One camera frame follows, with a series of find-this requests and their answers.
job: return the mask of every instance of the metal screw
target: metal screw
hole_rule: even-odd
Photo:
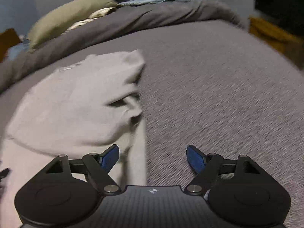
[[[192,184],[187,187],[187,190],[190,191],[191,193],[197,193],[202,190],[202,187],[199,185]]]
[[[106,191],[108,193],[114,193],[118,190],[119,190],[118,186],[113,185],[113,184],[110,184],[110,185],[107,185],[106,187],[104,187],[104,191]]]

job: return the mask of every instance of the pillow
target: pillow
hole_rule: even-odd
[[[75,22],[87,19],[91,13],[116,5],[114,0],[74,0],[54,9],[31,28],[28,34],[29,50],[32,51],[42,43],[58,37]]]

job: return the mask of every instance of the gray blanket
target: gray blanket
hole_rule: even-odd
[[[146,49],[139,87],[148,184],[188,184],[193,177],[188,144],[228,159],[247,154],[288,190],[287,227],[303,227],[301,72],[269,46],[220,21],[146,30],[141,37],[152,35],[150,42],[136,43]]]
[[[37,69],[91,45],[139,30],[212,19],[241,25],[240,18],[234,12],[212,0],[122,7],[115,13],[50,40],[34,53],[23,52],[14,61],[1,63],[0,93]]]

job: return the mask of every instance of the round black pad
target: round black pad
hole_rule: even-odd
[[[66,183],[28,182],[15,197],[23,222],[39,226],[62,226],[84,219],[97,206],[99,195],[88,183],[73,178]]]
[[[241,226],[282,224],[290,197],[279,184],[221,183],[211,188],[208,203],[221,218]]]

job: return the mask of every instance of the white fabric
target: white fabric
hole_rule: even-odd
[[[125,157],[110,176],[122,185],[146,184],[145,124],[141,119],[131,125],[141,113],[133,95],[143,66],[138,51],[90,55],[56,70],[24,96],[2,145],[0,170],[12,172],[1,200],[1,227],[20,225],[14,196],[58,154],[82,158],[118,144]]]
[[[68,29],[66,29],[64,33],[67,33],[67,32],[69,32],[69,31],[71,31],[71,30],[73,30],[73,29],[75,29],[77,27],[80,27],[80,26],[82,26],[84,24],[87,24],[87,23],[89,23],[89,22],[91,22],[93,20],[96,20],[96,19],[100,18],[100,17],[106,16],[107,14],[110,14],[110,13],[114,12],[115,10],[116,10],[115,7],[107,7],[107,8],[99,9],[99,10],[95,11],[94,13],[92,13],[89,16],[88,19],[83,20],[83,21],[75,22]]]

